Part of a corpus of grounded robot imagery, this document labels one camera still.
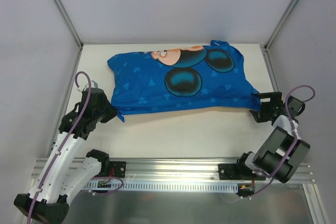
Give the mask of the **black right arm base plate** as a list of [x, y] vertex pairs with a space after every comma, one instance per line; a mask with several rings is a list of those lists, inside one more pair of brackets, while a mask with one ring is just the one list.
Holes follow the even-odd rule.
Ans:
[[266, 180], [264, 177], [253, 174], [253, 171], [245, 165], [239, 164], [218, 164], [220, 180]]

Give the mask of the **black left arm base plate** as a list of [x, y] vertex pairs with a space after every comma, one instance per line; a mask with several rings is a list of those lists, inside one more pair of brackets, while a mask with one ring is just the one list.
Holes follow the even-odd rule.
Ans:
[[125, 178], [127, 163], [122, 161], [110, 161], [104, 163], [98, 177], [118, 177]]

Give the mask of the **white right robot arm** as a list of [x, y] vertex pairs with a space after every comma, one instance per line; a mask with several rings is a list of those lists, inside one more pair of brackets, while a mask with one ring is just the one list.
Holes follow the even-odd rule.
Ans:
[[273, 178], [286, 183], [310, 151], [310, 144], [298, 134], [296, 119], [306, 104], [291, 95], [284, 102], [281, 92], [255, 93], [254, 96], [269, 99], [261, 103], [259, 111], [250, 111], [254, 120], [270, 122], [274, 129], [256, 153], [242, 154], [235, 173], [240, 179]]

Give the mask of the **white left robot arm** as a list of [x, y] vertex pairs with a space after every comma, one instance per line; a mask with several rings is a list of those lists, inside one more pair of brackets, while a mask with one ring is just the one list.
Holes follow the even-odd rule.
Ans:
[[32, 220], [62, 223], [84, 185], [95, 176], [109, 173], [109, 154], [92, 149], [79, 168], [67, 175], [77, 151], [97, 124], [107, 123], [117, 114], [102, 89], [86, 88], [82, 92], [81, 101], [62, 118], [54, 148], [42, 172], [29, 191], [18, 194], [14, 200], [28, 223]]

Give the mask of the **blue and yellow pillowcase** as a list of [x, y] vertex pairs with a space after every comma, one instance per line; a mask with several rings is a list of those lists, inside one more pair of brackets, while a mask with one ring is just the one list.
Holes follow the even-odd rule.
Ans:
[[112, 56], [112, 105], [122, 115], [210, 107], [258, 111], [257, 90], [244, 73], [244, 56], [229, 43], [129, 52]]

